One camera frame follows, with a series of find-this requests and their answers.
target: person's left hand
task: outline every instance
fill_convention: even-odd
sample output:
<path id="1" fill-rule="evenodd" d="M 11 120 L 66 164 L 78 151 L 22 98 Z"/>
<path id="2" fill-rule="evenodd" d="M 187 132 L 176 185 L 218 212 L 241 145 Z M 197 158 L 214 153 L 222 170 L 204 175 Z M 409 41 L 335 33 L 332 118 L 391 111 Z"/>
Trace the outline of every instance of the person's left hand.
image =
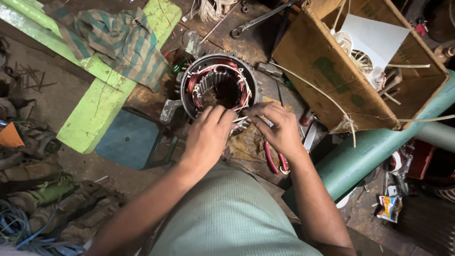
<path id="1" fill-rule="evenodd" d="M 221 105 L 209 106 L 201 113 L 188 133 L 181 163 L 205 175 L 219 160 L 237 114 Z"/>

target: cardboard box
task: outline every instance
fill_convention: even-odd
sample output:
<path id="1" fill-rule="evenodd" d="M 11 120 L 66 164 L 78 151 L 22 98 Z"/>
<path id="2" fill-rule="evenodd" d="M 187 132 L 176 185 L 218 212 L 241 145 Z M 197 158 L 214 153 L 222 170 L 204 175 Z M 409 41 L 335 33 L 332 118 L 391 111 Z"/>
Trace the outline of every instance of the cardboard box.
<path id="1" fill-rule="evenodd" d="M 336 31 L 343 24 L 348 4 L 349 0 Z M 322 19 L 328 27 L 333 26 L 339 10 L 333 8 L 331 12 L 326 10 L 329 14 Z M 401 69 L 403 81 L 394 87 L 400 88 L 394 98 L 401 105 L 385 102 L 378 95 L 308 5 L 303 6 L 289 27 L 273 58 L 335 100 L 354 120 L 356 130 L 406 129 L 410 123 L 400 123 L 398 119 L 415 118 L 449 79 L 449 74 L 390 0 L 351 0 L 350 14 L 411 29 L 390 64 L 430 64 L 430 67 Z M 343 114 L 329 99 L 285 73 L 328 129 L 340 124 Z"/>

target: striped cloth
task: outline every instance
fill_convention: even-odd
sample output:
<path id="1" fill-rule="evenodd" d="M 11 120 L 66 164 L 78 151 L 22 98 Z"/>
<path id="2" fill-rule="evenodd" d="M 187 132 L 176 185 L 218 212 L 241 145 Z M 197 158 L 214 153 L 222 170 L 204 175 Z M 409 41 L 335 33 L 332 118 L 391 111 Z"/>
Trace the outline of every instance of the striped cloth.
<path id="1" fill-rule="evenodd" d="M 56 0 L 43 10 L 56 20 L 63 39 L 78 60 L 98 52 L 104 63 L 124 77 L 154 92 L 159 90 L 169 64 L 155 48 L 157 38 L 139 7 L 116 15 L 96 9 L 80 11 L 76 17 Z"/>

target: plastic wrapper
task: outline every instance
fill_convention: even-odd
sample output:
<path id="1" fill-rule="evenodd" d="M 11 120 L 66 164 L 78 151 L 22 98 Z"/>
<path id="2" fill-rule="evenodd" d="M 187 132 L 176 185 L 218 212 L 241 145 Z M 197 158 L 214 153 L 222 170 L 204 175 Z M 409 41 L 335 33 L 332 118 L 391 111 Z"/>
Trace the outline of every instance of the plastic wrapper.
<path id="1" fill-rule="evenodd" d="M 388 197 L 382 195 L 379 197 L 379 201 L 382 209 L 376 216 L 378 218 L 397 223 L 398 214 L 403 206 L 401 203 L 401 197 Z"/>

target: light green shirt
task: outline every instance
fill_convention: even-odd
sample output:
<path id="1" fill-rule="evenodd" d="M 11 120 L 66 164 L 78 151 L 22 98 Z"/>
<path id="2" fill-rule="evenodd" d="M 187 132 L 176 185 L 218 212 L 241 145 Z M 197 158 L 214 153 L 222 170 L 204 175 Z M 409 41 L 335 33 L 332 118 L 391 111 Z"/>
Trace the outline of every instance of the light green shirt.
<path id="1" fill-rule="evenodd" d="M 218 162 L 172 210 L 150 255 L 321 254 L 297 238 L 279 205 L 251 175 Z"/>

